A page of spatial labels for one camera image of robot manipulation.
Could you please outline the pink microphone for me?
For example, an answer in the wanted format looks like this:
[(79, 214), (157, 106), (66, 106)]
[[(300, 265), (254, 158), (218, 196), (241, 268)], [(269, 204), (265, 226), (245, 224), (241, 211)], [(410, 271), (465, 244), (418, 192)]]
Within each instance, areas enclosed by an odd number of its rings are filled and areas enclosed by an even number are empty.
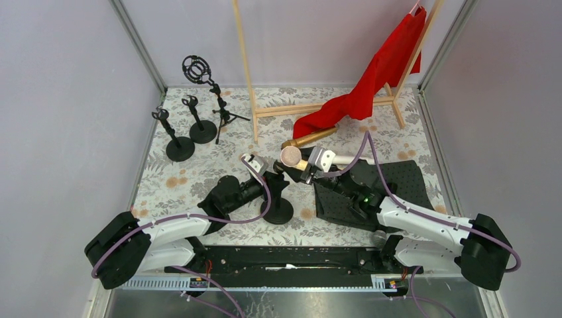
[(283, 165), (304, 171), (308, 162), (303, 160), (301, 150), (296, 146), (286, 146), (280, 152), (280, 161)]

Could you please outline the black round-base mic stand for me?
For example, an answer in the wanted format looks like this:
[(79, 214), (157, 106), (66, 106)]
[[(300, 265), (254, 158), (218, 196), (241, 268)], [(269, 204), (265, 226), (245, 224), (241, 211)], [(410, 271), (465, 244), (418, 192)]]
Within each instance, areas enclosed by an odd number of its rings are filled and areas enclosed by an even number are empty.
[(292, 204), (282, 197), (282, 193), (270, 193), (270, 200), (266, 200), (260, 206), (261, 210), (270, 204), (267, 214), (263, 217), (265, 221), (273, 225), (284, 225), (294, 216)]

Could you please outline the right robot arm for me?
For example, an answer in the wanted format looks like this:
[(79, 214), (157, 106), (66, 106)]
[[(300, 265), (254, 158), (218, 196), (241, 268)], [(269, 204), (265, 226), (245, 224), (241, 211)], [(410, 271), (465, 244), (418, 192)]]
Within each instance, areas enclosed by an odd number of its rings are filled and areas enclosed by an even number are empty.
[(399, 197), (372, 158), (286, 146), (277, 165), (295, 182), (313, 186), (320, 219), (381, 234), (383, 264), (461, 274), (480, 288), (500, 288), (512, 245), (491, 217), (444, 215)]

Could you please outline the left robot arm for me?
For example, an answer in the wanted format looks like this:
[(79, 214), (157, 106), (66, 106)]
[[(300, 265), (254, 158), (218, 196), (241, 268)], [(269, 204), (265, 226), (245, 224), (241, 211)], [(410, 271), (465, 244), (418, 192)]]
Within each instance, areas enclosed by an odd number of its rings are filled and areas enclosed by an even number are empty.
[(111, 290), (141, 272), (185, 266), (204, 251), (200, 238), (233, 223), (230, 213), (242, 206), (261, 197), (259, 217), (272, 217), (285, 202), (281, 194), (289, 184), (273, 172), (245, 182), (224, 176), (203, 201), (186, 212), (155, 219), (122, 212), (84, 248), (91, 275)]

